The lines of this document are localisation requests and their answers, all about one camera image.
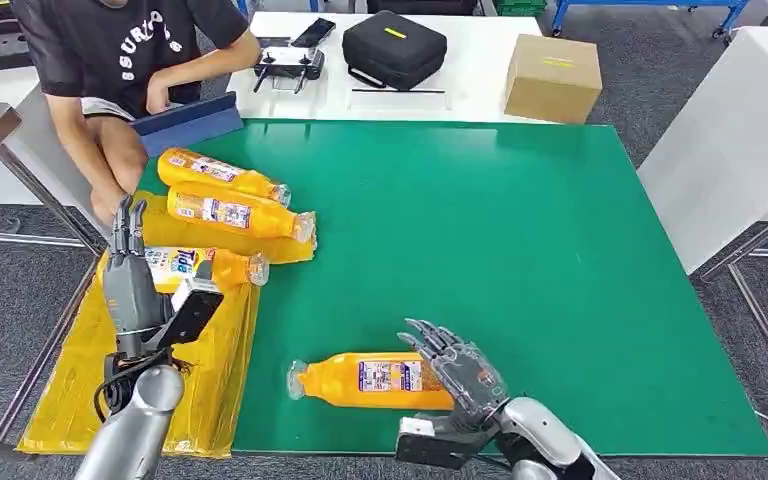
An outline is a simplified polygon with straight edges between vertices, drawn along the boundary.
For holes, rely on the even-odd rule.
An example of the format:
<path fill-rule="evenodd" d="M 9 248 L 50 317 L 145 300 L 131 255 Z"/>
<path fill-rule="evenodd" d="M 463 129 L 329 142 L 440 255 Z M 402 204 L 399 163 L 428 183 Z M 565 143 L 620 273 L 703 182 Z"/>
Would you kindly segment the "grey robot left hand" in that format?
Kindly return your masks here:
<path fill-rule="evenodd" d="M 102 287 L 114 324 L 117 351 L 136 358 L 153 351 L 151 339 L 171 318 L 166 295 L 158 293 L 145 258 L 143 213 L 147 203 L 125 195 L 114 211 Z"/>

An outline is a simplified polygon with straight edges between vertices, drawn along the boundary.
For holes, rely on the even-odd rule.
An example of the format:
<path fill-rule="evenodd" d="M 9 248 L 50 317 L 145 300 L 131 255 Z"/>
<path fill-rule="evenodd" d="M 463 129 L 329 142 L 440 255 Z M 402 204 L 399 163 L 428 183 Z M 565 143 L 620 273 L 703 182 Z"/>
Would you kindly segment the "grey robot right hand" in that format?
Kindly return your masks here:
<path fill-rule="evenodd" d="M 507 385 L 486 355 L 444 326 L 407 318 L 417 336 L 400 332 L 398 337 L 425 360 L 454 401 L 449 423 L 461 433 L 489 427 L 491 417 L 510 399 Z"/>

